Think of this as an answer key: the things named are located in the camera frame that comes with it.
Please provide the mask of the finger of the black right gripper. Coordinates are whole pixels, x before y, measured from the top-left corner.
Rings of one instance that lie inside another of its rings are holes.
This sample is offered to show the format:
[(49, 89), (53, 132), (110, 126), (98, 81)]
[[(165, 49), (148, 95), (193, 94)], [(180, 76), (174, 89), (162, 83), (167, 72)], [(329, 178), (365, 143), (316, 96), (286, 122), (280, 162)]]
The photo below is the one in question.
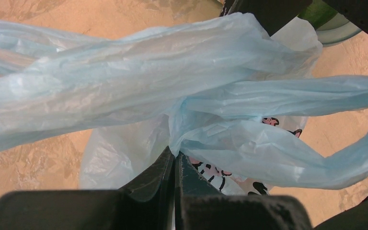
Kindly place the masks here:
[(273, 35), (311, 4), (312, 0), (226, 0), (220, 15), (251, 13)]
[(324, 2), (368, 34), (368, 0), (324, 0)]

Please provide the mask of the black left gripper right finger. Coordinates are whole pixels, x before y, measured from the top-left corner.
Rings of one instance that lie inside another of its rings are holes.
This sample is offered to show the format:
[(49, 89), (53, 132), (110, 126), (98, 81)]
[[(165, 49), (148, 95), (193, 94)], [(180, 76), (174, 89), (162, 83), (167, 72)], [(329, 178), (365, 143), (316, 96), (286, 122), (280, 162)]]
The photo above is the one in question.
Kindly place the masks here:
[(180, 153), (175, 163), (177, 230), (311, 230), (304, 206), (294, 197), (224, 195)]

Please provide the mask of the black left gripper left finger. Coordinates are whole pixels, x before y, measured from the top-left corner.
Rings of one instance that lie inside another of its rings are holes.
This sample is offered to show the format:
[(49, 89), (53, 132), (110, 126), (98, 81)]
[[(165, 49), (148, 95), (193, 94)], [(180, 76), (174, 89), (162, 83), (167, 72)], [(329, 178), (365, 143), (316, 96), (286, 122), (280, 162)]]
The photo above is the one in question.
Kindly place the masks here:
[(157, 160), (117, 190), (36, 190), (0, 198), (0, 230), (169, 230), (175, 158)]

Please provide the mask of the light blue plastic bag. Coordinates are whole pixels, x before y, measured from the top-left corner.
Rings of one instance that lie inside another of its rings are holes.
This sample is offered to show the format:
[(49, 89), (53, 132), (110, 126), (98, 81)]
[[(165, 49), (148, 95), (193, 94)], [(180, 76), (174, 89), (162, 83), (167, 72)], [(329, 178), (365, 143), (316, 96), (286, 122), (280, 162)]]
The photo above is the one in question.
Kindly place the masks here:
[(0, 20), (0, 151), (92, 130), (83, 188), (119, 188), (165, 147), (225, 194), (342, 189), (368, 177), (368, 76), (312, 76), (294, 18), (235, 13), (119, 40)]

